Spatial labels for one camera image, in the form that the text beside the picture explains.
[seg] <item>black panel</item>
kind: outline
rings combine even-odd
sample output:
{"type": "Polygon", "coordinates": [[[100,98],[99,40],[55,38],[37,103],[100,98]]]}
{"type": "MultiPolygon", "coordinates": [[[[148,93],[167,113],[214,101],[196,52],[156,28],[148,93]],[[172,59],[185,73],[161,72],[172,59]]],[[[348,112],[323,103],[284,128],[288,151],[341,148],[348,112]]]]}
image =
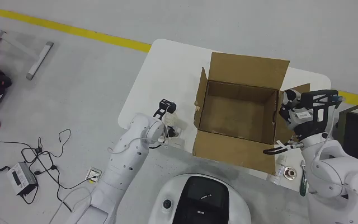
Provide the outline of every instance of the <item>black panel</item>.
{"type": "Polygon", "coordinates": [[[343,149],[355,158],[358,158],[357,131],[358,114],[347,113],[343,149]]]}
{"type": "Polygon", "coordinates": [[[213,179],[192,176],[180,196],[173,224],[227,224],[229,190],[213,179]]]}

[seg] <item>green handle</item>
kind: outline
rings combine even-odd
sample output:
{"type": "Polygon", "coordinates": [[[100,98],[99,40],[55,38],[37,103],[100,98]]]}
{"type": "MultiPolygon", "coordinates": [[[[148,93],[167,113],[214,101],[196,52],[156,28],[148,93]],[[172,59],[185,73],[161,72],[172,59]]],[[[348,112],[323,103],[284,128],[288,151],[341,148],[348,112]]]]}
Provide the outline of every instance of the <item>green handle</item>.
{"type": "Polygon", "coordinates": [[[300,184],[300,195],[302,197],[306,196],[306,188],[307,188],[307,179],[306,179],[306,172],[303,171],[302,173],[302,179],[300,184]]]}

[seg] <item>power adapter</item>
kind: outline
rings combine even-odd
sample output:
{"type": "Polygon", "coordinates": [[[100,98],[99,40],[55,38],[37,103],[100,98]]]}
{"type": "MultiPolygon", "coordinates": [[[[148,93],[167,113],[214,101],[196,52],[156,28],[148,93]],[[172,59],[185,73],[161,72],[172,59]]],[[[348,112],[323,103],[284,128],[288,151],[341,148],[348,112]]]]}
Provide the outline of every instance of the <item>power adapter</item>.
{"type": "Polygon", "coordinates": [[[37,187],[36,180],[25,162],[17,163],[6,175],[16,195],[26,196],[37,187]]]}

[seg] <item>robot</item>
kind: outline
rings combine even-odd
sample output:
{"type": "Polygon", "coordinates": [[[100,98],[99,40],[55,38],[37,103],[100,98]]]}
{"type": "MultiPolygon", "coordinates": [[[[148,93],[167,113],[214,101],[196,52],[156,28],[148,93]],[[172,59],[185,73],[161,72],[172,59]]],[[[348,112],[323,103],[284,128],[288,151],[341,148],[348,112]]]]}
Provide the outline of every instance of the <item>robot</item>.
{"type": "MultiPolygon", "coordinates": [[[[301,148],[308,167],[308,213],[313,224],[358,223],[358,160],[346,154],[331,137],[333,120],[327,125],[329,109],[334,107],[334,115],[341,101],[335,90],[302,94],[285,91],[279,114],[289,129],[294,130],[299,143],[288,142],[264,150],[265,154],[274,155],[301,148]],[[320,110],[323,110],[322,120],[318,119],[320,110]]],[[[134,117],[128,131],[110,151],[109,164],[90,198],[70,215],[67,224],[116,222],[116,212],[128,186],[149,149],[156,148],[150,145],[157,143],[161,136],[168,136],[168,128],[161,118],[165,112],[174,110],[170,102],[161,102],[154,117],[144,114],[134,117]]],[[[250,224],[251,216],[246,202],[227,183],[206,175],[184,174],[163,186],[149,223],[250,224]]]]}
{"type": "MultiPolygon", "coordinates": [[[[116,222],[117,209],[128,186],[150,148],[157,148],[151,145],[161,136],[168,137],[174,132],[174,128],[168,128],[161,119],[175,108],[174,103],[162,100],[154,117],[137,114],[133,118],[128,131],[110,150],[108,166],[90,197],[72,212],[67,224],[116,222]]],[[[172,178],[160,191],[149,223],[198,222],[250,224],[251,216],[244,199],[221,180],[201,174],[172,178]]]]}
{"type": "Polygon", "coordinates": [[[302,94],[287,90],[279,114],[299,143],[264,150],[274,155],[301,149],[308,167],[308,215],[313,224],[358,223],[358,160],[346,154],[331,136],[334,112],[342,100],[336,90],[302,94]],[[318,119],[319,111],[323,111],[322,120],[318,119]],[[333,111],[331,120],[329,111],[333,111]]]}

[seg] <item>label sticker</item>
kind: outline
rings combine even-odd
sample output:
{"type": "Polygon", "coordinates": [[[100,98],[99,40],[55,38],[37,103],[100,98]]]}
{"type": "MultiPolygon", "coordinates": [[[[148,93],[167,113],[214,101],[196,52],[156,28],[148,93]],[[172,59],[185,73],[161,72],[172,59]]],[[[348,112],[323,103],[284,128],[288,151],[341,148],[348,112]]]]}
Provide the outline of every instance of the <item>label sticker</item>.
{"type": "Polygon", "coordinates": [[[309,114],[308,111],[305,112],[300,112],[300,113],[296,113],[298,119],[304,119],[304,118],[310,118],[311,115],[309,114]]]}

